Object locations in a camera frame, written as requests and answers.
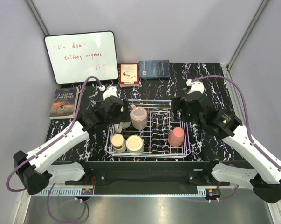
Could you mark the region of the iridescent pink mug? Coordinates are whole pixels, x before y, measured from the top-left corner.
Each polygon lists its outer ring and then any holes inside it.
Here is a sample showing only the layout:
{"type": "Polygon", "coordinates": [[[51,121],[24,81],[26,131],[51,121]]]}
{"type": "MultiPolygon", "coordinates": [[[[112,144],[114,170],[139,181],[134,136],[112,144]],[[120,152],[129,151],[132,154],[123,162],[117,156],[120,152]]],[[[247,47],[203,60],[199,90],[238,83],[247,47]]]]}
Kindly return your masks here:
{"type": "Polygon", "coordinates": [[[147,127],[147,110],[140,106],[131,105],[131,123],[137,130],[143,130],[147,127]]]}

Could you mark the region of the cream cup with wood band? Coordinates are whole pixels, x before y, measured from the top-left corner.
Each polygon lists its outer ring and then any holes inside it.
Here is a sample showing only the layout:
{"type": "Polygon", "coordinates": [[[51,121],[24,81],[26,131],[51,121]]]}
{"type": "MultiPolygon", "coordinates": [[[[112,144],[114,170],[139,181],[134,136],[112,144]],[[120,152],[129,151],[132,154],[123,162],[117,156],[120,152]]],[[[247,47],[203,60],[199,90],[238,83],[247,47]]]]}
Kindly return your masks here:
{"type": "Polygon", "coordinates": [[[111,144],[113,149],[118,153],[122,153],[126,150],[126,140],[121,134],[113,135],[111,138],[111,144]]]}

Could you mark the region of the matte pink cup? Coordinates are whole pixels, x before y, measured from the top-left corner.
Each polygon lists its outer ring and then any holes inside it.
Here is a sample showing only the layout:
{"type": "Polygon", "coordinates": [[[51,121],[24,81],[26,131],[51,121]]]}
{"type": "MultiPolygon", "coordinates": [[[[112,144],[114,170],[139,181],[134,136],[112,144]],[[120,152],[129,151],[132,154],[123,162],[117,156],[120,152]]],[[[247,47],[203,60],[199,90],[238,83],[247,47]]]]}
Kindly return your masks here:
{"type": "Polygon", "coordinates": [[[181,127],[174,128],[168,136],[168,142],[173,147],[179,147],[184,140],[185,132],[181,127]]]}

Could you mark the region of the white patterned mug orange inside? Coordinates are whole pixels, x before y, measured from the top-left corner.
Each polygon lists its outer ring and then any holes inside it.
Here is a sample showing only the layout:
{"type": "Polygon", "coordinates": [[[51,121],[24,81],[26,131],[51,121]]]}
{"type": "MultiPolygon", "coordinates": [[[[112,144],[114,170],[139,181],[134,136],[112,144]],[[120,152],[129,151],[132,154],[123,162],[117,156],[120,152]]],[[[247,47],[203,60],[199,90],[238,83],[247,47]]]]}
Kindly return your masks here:
{"type": "Polygon", "coordinates": [[[116,133],[121,133],[123,129],[128,128],[131,125],[131,122],[121,122],[119,124],[114,125],[114,129],[116,133]]]}

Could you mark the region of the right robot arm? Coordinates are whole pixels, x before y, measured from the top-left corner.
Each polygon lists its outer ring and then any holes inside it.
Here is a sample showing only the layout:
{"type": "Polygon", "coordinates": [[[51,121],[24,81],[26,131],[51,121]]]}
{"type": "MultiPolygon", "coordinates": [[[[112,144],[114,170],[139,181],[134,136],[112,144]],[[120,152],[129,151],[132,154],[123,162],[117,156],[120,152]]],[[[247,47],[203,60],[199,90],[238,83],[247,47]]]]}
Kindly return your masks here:
{"type": "Polygon", "coordinates": [[[249,138],[247,127],[232,111],[216,109],[207,95],[198,91],[172,98],[171,111],[173,117],[180,112],[181,121],[196,124],[206,134],[231,146],[252,166],[244,169],[212,161],[202,174],[206,184],[229,182],[252,190],[268,203],[281,200],[281,161],[253,137],[249,138]]]}

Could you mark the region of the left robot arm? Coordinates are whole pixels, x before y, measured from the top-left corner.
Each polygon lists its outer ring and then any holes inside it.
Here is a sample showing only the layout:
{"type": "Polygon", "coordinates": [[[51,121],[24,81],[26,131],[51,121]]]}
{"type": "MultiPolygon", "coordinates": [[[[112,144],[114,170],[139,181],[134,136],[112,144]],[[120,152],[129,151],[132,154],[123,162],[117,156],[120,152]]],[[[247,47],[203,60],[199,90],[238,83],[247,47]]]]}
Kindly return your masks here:
{"type": "Polygon", "coordinates": [[[53,163],[77,144],[111,124],[130,121],[128,100],[115,96],[97,102],[92,108],[79,113],[77,120],[40,147],[14,154],[16,174],[30,195],[35,195],[53,183],[86,185],[91,181],[92,170],[82,161],[69,164],[53,163]]]}

